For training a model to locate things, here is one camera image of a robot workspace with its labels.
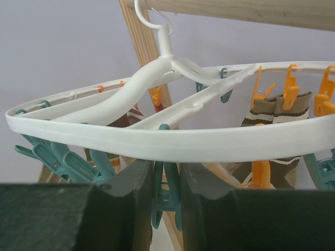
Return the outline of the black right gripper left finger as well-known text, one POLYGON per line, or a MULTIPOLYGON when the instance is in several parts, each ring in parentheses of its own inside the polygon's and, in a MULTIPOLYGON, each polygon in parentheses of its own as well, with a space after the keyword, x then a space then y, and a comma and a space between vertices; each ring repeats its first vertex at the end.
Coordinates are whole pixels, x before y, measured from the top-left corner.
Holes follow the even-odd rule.
POLYGON ((149 250, 153 163, 111 182, 2 184, 1 250, 149 250))

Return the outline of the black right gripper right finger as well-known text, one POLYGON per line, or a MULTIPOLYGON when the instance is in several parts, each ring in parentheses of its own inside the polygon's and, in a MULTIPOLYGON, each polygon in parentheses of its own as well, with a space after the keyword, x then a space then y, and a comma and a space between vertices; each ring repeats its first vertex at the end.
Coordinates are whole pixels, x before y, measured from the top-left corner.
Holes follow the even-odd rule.
POLYGON ((180 178, 185 250, 334 250, 331 190, 238 189, 199 163, 180 178))

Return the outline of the teal clothes peg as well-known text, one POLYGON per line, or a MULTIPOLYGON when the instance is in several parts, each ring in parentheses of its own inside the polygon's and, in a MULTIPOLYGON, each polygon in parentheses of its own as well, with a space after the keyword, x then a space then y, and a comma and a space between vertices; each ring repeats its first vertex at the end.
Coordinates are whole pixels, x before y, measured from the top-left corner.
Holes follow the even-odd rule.
POLYGON ((182 231, 181 183, 177 163, 156 161, 153 171, 152 226, 157 229, 163 212, 175 212, 175 224, 182 231))

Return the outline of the white round clip hanger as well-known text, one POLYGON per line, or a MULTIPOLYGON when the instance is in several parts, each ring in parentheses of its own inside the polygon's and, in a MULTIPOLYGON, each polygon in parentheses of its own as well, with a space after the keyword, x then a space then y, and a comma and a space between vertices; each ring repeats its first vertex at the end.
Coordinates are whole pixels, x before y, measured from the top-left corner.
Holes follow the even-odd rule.
POLYGON ((107 83, 108 91, 95 93, 95 86, 53 95, 55 105, 38 108, 30 101, 5 114, 16 133, 111 152, 137 159, 177 163, 245 162, 286 158, 334 148, 333 105, 318 100, 316 118, 204 130, 179 130, 177 125, 194 115, 212 100, 223 96, 258 70, 280 72, 290 66, 301 73, 327 75, 327 61, 267 62, 227 67, 229 76, 220 79, 219 67, 199 67, 172 53, 169 23, 156 25, 143 15, 139 1, 134 2, 139 20, 158 32, 161 55, 140 68, 132 77, 107 83), (126 128, 111 124, 129 111, 152 87, 186 77, 206 87, 176 104, 126 128))

